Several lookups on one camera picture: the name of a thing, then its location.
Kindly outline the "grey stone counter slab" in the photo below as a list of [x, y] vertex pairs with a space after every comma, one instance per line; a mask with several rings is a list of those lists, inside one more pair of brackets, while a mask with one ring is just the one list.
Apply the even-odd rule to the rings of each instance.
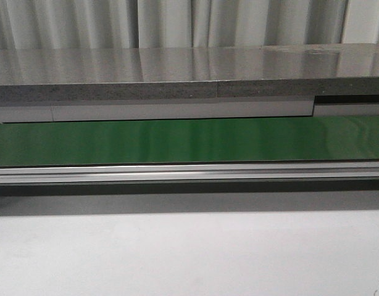
[[379, 45], [0, 49], [0, 123], [379, 115]]

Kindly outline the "white pleated curtain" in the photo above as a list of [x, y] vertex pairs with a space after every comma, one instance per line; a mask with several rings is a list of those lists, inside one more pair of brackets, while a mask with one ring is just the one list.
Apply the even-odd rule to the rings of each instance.
[[0, 49], [377, 43], [379, 1], [0, 1]]

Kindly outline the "aluminium conveyor side rail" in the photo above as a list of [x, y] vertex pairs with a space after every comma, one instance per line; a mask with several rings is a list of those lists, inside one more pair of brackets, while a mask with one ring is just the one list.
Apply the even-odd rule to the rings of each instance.
[[379, 178], [379, 160], [0, 168], [0, 185], [315, 178]]

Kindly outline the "green conveyor belt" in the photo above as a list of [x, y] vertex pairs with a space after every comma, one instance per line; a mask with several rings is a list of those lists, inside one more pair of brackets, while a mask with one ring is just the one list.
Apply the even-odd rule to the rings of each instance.
[[0, 167], [379, 159], [379, 116], [0, 124]]

